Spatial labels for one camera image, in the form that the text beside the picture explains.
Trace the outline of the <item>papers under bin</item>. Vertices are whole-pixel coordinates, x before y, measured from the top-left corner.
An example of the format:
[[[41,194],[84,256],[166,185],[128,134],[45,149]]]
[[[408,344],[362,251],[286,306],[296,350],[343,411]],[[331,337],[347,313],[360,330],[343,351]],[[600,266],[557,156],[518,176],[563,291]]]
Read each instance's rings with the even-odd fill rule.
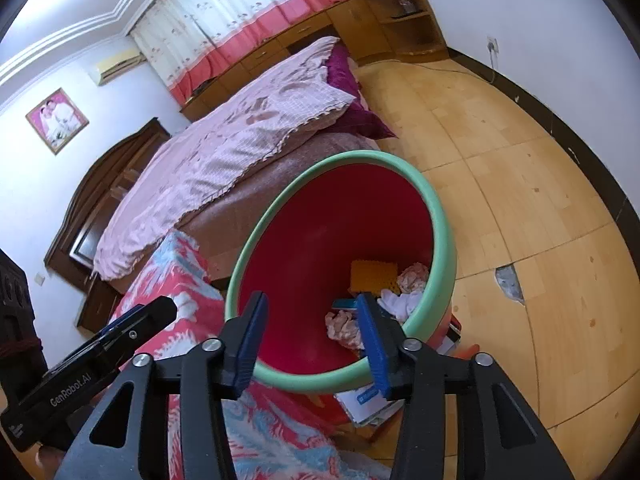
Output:
[[[436,347],[436,351],[445,356],[452,356],[460,344],[461,332],[462,325],[453,315],[448,330]],[[402,401],[387,401],[373,384],[339,392],[334,398],[355,427],[381,426],[404,404]]]

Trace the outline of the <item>dark wooden headboard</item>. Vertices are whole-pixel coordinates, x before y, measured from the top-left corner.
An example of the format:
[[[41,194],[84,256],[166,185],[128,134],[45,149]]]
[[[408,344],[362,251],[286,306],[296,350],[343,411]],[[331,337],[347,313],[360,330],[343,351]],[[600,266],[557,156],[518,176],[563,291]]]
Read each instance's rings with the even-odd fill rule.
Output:
[[[154,117],[107,150],[87,171],[44,257],[46,268],[85,292],[96,245],[112,215],[169,133]]]

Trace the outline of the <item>white air conditioner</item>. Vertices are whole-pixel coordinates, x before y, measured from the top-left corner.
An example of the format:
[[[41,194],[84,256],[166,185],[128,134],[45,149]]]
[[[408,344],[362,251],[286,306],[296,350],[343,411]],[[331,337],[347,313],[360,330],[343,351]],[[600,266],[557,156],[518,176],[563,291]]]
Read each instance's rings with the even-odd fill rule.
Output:
[[[91,66],[88,74],[97,86],[103,86],[145,61],[144,54],[137,48],[123,50]]]

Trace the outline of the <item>red floral tablecloth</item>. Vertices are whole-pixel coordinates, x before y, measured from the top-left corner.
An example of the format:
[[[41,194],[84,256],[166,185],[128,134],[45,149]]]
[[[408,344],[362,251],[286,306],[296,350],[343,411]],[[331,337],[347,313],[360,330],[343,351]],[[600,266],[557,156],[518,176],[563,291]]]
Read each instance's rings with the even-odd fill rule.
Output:
[[[224,335],[224,300],[209,283],[198,242],[172,230],[132,282],[114,315],[165,296],[177,308],[175,319],[140,350],[161,361],[202,351],[209,339],[218,350],[209,359],[210,390],[221,396],[235,474],[240,479],[387,479],[390,468],[372,458],[341,451],[332,428],[285,392],[253,377],[259,341]]]

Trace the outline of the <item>pink checkered bedspread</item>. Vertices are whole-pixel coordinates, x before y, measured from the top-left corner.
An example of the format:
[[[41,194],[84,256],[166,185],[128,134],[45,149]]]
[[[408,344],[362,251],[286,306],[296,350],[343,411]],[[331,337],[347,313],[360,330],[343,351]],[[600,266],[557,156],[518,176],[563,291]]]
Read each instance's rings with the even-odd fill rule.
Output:
[[[108,282],[131,275],[186,214],[333,125],[354,100],[326,82],[337,43],[316,40],[164,143],[108,222],[94,272]]]

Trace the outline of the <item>cream tissue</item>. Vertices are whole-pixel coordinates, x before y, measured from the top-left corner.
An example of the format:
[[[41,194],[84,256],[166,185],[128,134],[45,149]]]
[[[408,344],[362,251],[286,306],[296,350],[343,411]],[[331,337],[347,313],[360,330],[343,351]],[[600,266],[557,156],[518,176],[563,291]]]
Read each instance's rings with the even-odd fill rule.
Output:
[[[403,294],[423,292],[429,276],[428,267],[423,263],[416,262],[399,274],[397,285]]]

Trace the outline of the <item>dark wooden nightstand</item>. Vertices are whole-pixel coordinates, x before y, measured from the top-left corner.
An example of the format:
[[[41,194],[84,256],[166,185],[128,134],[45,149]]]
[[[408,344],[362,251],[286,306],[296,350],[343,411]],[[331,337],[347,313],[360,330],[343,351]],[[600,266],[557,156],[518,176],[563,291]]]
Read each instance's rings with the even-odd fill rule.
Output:
[[[76,326],[91,333],[97,333],[107,326],[122,294],[98,274],[90,278],[86,298],[82,304]]]

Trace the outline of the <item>red bin green rim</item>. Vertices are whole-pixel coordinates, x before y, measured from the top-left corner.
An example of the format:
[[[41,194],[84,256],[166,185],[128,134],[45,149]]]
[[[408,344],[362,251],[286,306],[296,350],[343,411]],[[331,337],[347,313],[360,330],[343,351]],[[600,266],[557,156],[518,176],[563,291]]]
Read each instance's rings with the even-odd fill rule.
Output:
[[[296,393],[336,393],[371,382],[367,360],[326,336],[324,317],[352,292],[360,260],[413,263],[430,274],[407,336],[438,348],[451,318],[456,244],[434,188],[405,160],[350,151],[317,162],[271,203],[231,275],[227,318],[253,292],[268,298],[268,320],[254,377]]]

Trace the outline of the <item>pink paper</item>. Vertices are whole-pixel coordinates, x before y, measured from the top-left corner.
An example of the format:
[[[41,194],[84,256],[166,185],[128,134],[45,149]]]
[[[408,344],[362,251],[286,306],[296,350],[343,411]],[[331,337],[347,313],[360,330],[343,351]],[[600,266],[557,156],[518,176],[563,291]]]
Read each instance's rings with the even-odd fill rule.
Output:
[[[359,325],[352,311],[329,312],[324,322],[326,322],[326,334],[331,340],[348,350],[364,349]]]

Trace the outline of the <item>wooden bed frame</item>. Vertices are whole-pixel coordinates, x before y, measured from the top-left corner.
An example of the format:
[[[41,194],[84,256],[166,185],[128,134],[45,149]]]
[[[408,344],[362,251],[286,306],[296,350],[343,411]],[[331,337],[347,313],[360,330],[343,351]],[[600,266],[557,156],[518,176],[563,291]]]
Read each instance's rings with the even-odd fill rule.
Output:
[[[332,155],[375,150],[374,141],[344,132],[322,132],[252,176],[218,200],[186,214],[174,228],[192,237],[213,280],[228,278],[257,222],[274,199],[300,174]]]

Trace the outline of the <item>red floral curtain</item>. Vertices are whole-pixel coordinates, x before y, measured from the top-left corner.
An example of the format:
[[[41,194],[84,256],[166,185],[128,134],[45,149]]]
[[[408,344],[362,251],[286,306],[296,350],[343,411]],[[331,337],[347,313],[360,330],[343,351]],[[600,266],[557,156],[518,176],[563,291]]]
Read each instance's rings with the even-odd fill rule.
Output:
[[[154,0],[130,30],[179,104],[267,39],[343,0]]]

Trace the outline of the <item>framed wedding photo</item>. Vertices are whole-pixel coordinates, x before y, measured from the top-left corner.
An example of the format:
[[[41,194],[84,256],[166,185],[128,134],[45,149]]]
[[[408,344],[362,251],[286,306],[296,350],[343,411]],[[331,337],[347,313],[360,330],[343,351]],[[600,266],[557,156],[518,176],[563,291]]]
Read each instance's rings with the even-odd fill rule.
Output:
[[[55,155],[89,125],[88,118],[62,88],[52,92],[30,110],[26,119]]]

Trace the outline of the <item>purple pillow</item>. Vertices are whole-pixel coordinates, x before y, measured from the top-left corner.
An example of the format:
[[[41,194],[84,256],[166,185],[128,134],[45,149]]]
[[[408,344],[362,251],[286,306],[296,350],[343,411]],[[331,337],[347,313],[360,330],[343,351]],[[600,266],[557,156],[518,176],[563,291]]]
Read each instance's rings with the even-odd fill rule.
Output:
[[[344,114],[333,125],[324,128],[323,132],[359,134],[375,141],[394,138],[395,133],[386,126],[386,123],[364,106],[360,96],[360,83],[349,65],[351,60],[346,46],[339,41],[326,61],[328,69],[326,82],[338,90],[349,93],[354,100]]]

